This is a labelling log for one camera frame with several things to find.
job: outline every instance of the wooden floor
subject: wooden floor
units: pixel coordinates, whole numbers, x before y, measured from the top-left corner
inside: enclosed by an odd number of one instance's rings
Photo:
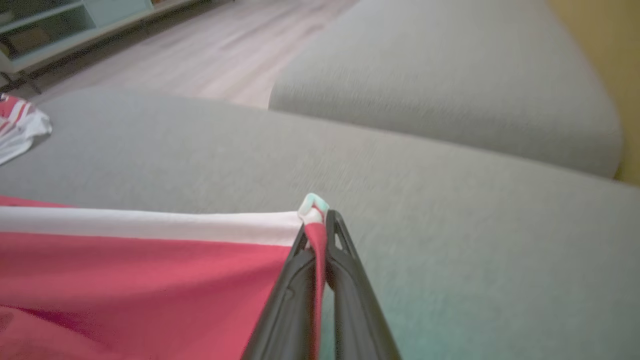
[[[42,74],[35,103],[88,86],[151,89],[266,108],[281,69],[357,0],[198,3],[134,29]]]

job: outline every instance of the gray cushion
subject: gray cushion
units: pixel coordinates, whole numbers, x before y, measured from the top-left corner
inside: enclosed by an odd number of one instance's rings
[[[269,107],[611,177],[616,111],[544,0],[362,0],[283,71]]]
[[[3,195],[199,213],[289,211],[317,192],[405,359],[640,356],[636,188],[201,99],[86,90],[41,108],[54,133],[0,167]]]

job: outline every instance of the red and white cloth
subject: red and white cloth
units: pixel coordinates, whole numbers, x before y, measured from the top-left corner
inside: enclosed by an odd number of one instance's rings
[[[327,210],[315,195],[231,215],[0,197],[0,359],[239,359],[303,221],[324,259]]]
[[[29,150],[36,136],[51,131],[49,117],[35,105],[0,94],[0,165]]]

